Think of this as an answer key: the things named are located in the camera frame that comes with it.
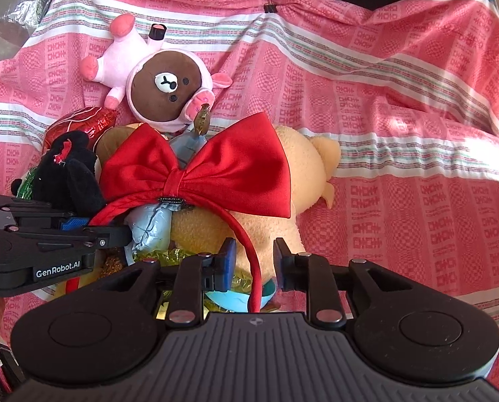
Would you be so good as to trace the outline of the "orange plush toy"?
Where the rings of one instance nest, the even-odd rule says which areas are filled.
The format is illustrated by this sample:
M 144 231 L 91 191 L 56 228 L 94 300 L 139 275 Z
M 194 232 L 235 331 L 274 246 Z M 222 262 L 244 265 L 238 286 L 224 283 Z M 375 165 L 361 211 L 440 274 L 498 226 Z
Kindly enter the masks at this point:
M 296 216 L 319 200 L 334 201 L 330 182 L 340 161 L 338 142 L 273 126 L 251 115 L 212 136 L 181 166 L 174 148 L 147 124 L 115 130 L 118 148 L 103 163 L 98 183 L 106 205 L 89 219 L 105 226 L 132 210 L 177 197 L 170 238 L 178 248 L 213 252 L 237 239 L 236 267 L 274 278 L 273 241 L 303 251 Z

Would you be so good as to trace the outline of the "Minnie Mouse plush toy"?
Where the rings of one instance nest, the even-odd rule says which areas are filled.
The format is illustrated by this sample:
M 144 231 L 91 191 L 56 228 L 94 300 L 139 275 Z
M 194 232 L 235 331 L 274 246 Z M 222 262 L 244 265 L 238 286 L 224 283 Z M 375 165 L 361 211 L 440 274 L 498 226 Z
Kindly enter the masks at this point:
M 38 166 L 11 183 L 17 198 L 42 201 L 56 210 L 92 218 L 106 205 L 97 179 L 99 158 L 88 148 L 87 133 L 63 133 L 42 156 Z

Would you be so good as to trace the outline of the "brown bear pink suit plush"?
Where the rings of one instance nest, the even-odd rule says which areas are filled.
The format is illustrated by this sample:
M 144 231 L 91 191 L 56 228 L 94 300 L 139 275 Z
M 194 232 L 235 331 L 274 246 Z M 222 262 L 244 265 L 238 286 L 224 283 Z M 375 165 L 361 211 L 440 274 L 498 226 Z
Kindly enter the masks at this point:
M 126 101 L 135 118 L 161 133 L 190 125 L 214 91 L 232 85 L 224 73 L 212 74 L 197 55 L 164 45 L 167 28 L 153 24 L 142 37 L 131 13 L 109 26 L 113 42 L 99 58 L 88 55 L 79 64 L 82 77 L 109 87 L 104 106 L 114 110 Z

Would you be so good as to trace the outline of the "pink striped cloth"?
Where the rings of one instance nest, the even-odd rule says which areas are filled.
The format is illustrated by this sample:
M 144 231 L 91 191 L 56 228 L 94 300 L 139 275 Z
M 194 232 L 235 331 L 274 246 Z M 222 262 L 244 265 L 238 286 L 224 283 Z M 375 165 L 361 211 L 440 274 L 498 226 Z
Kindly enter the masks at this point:
M 78 71 L 131 13 L 146 34 L 228 74 L 213 126 L 264 112 L 337 139 L 323 203 L 302 242 L 336 264 L 365 258 L 487 311 L 499 326 L 499 16 L 488 0 L 53 0 L 0 60 L 0 192 L 40 157 L 59 117 L 99 105 Z M 499 356 L 490 374 L 499 388 Z

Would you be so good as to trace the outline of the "red foil balloon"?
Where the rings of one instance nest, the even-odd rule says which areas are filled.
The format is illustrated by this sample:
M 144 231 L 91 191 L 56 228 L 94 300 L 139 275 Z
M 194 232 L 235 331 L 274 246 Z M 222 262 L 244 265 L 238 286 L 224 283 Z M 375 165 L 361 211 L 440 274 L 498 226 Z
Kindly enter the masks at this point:
M 81 131 L 87 134 L 88 147 L 93 148 L 107 130 L 115 126 L 118 112 L 104 107 L 86 107 L 56 120 L 46 129 L 42 152 L 48 151 L 63 133 Z

